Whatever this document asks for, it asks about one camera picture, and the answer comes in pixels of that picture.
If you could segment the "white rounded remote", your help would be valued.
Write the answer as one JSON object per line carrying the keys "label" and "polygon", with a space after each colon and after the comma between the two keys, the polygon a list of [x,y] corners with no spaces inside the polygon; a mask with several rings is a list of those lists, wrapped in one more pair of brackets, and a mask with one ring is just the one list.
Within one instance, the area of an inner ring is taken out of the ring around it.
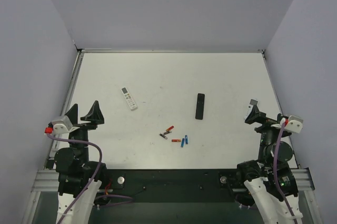
{"label": "white rounded remote", "polygon": [[246,120],[249,117],[249,115],[251,114],[251,112],[253,110],[253,107],[255,105],[258,106],[258,104],[259,104],[258,99],[250,99],[250,102],[249,102],[249,104],[247,106],[247,113],[246,113],[246,115],[244,117],[244,120]]}

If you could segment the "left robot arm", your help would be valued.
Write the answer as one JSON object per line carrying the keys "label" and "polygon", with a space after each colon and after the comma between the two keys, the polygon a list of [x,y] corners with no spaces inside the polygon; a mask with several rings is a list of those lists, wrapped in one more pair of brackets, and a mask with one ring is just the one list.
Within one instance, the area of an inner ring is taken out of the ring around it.
{"label": "left robot arm", "polygon": [[48,137],[69,143],[54,156],[59,182],[57,223],[88,223],[97,191],[107,184],[102,150],[88,138],[89,131],[104,122],[99,102],[94,101],[87,115],[79,118],[74,104],[48,125]]}

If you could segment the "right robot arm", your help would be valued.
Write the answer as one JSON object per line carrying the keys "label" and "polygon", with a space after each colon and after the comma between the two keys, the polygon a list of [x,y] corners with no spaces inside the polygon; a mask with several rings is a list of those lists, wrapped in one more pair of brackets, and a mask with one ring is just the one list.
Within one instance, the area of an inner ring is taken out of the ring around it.
{"label": "right robot arm", "polygon": [[257,104],[251,100],[244,122],[259,124],[254,129],[261,136],[258,158],[237,165],[237,179],[246,192],[237,193],[235,201],[241,208],[257,209],[264,223],[302,223],[299,190],[288,164],[294,153],[282,138],[300,133],[303,120],[283,114],[269,118]]}

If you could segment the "white air conditioner remote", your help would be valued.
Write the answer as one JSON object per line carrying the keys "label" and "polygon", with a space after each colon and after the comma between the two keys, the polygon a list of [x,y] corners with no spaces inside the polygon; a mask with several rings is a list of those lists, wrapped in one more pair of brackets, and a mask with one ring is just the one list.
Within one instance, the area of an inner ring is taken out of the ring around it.
{"label": "white air conditioner remote", "polygon": [[128,89],[126,87],[123,87],[121,88],[121,91],[130,110],[135,111],[138,108],[138,106],[136,105],[136,102],[134,101]]}

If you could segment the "black slim remote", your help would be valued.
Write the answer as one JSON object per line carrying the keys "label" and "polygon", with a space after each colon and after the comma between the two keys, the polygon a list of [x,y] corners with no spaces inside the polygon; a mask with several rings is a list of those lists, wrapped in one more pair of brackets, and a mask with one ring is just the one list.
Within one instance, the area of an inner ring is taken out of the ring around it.
{"label": "black slim remote", "polygon": [[198,93],[197,100],[196,100],[196,111],[195,111],[195,118],[197,120],[203,120],[204,103],[205,103],[205,94]]}

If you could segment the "aluminium front rail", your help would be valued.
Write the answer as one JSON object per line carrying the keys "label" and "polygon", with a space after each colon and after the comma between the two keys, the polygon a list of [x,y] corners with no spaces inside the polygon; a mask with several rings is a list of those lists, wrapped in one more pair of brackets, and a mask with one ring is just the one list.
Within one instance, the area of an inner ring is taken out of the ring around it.
{"label": "aluminium front rail", "polygon": [[55,170],[38,170],[32,186],[32,192],[57,192],[59,181]]}

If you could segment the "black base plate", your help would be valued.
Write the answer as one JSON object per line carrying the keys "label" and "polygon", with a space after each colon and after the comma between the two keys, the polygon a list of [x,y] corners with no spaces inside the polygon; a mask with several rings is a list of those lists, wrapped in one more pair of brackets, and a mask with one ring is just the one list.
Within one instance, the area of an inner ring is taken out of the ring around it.
{"label": "black base plate", "polygon": [[137,203],[254,203],[235,169],[108,169],[97,194],[106,193]]}

